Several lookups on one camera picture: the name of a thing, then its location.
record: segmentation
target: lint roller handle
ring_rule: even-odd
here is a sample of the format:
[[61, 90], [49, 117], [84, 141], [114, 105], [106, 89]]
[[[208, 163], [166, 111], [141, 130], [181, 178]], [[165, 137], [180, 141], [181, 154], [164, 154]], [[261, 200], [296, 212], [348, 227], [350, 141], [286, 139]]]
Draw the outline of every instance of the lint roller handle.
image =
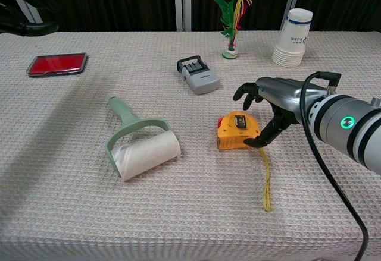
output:
[[132, 122], [139, 121], [140, 119], [134, 116], [131, 112], [129, 106], [124, 102], [124, 100], [113, 96], [109, 98], [108, 104], [110, 108], [114, 111], [114, 113], [121, 120], [122, 126], [126, 124], [131, 124]]

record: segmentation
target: stack of paper cups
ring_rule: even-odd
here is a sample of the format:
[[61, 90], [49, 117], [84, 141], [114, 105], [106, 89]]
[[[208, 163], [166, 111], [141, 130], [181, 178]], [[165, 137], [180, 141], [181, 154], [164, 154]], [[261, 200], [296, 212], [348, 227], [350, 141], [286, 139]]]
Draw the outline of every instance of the stack of paper cups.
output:
[[273, 52], [273, 61], [283, 67], [298, 66], [303, 58], [312, 12], [302, 8], [289, 11]]

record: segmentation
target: textured tablecloth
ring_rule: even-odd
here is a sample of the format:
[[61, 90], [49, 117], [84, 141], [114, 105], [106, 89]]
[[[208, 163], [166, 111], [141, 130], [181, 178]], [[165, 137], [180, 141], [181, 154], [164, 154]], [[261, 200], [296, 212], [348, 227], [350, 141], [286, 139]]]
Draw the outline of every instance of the textured tablecloth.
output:
[[[217, 150], [217, 120], [241, 110], [235, 90], [262, 76], [304, 80], [338, 71], [338, 92], [370, 101], [380, 95], [381, 34], [311, 32], [296, 68], [271, 61], [278, 35], [240, 32], [239, 57], [229, 61], [218, 32], [1, 34], [0, 259], [352, 260], [361, 231], [302, 126], [266, 147], [267, 213], [259, 151]], [[89, 55], [82, 74], [26, 74], [36, 55], [73, 52]], [[220, 77], [215, 92], [197, 96], [179, 76], [177, 60], [196, 54]], [[104, 151], [120, 126], [107, 105], [115, 95], [140, 118], [168, 120], [182, 156], [123, 183]], [[262, 128], [272, 118], [265, 102], [248, 112]], [[126, 141], [156, 133], [147, 128]], [[363, 260], [380, 260], [381, 177], [317, 144], [368, 228]]]

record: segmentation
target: robotic arm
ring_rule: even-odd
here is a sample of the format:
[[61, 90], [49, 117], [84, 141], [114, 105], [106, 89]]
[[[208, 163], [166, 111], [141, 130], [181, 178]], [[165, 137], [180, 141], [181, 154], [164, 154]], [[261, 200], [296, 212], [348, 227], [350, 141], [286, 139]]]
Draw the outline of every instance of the robotic arm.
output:
[[[25, 0], [36, 8], [44, 8], [50, 12], [59, 10], [56, 0]], [[0, 0], [0, 33], [11, 33], [19, 36], [43, 36], [58, 30], [55, 22], [30, 23], [24, 15]]]
[[[233, 100], [247, 93], [243, 109], [252, 101], [268, 101], [273, 119], [254, 139], [245, 144], [261, 148], [270, 144], [291, 124], [301, 123], [300, 96], [303, 82], [284, 78], [259, 78], [237, 89]], [[321, 141], [348, 155], [354, 161], [381, 175], [381, 99], [371, 103], [335, 93], [336, 87], [323, 88], [309, 84], [305, 94], [305, 108], [312, 133]]]

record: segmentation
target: black cable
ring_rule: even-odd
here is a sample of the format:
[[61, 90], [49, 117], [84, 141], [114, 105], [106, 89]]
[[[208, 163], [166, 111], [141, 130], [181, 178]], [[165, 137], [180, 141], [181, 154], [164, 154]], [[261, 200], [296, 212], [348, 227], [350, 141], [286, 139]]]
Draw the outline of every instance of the black cable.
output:
[[301, 94], [300, 94], [300, 111], [302, 114], [302, 125], [303, 125], [304, 133], [305, 133], [305, 136], [307, 138], [308, 144], [310, 145], [310, 148], [311, 148], [321, 170], [324, 172], [325, 176], [330, 181], [332, 187], [336, 190], [336, 192], [338, 193], [338, 195], [340, 196], [340, 198], [344, 202], [345, 206], [348, 208], [349, 212], [351, 213], [351, 215], [356, 220], [358, 226], [361, 228], [361, 231], [363, 233], [363, 243], [361, 244], [361, 247], [360, 247], [360, 249], [357, 253], [357, 256], [355, 258], [355, 261], [360, 261], [361, 258], [363, 257], [363, 254], [367, 248], [368, 241], [369, 241], [369, 235], [368, 235], [367, 228], [365, 227], [360, 216], [357, 214], [356, 210], [353, 208], [351, 202], [348, 200], [348, 198], [346, 197], [344, 192], [341, 190], [340, 186], [335, 181], [332, 174], [329, 172], [326, 164], [323, 161], [323, 158], [320, 156], [320, 153], [316, 148], [315, 142], [314, 142], [313, 137], [311, 135], [310, 128], [309, 128], [308, 123], [307, 123], [308, 116], [307, 116], [307, 110], [305, 109], [305, 93], [306, 93], [307, 86], [310, 83], [310, 81], [313, 78], [320, 78], [320, 77], [321, 77], [321, 72], [316, 72], [314, 74], [309, 75], [303, 83]]

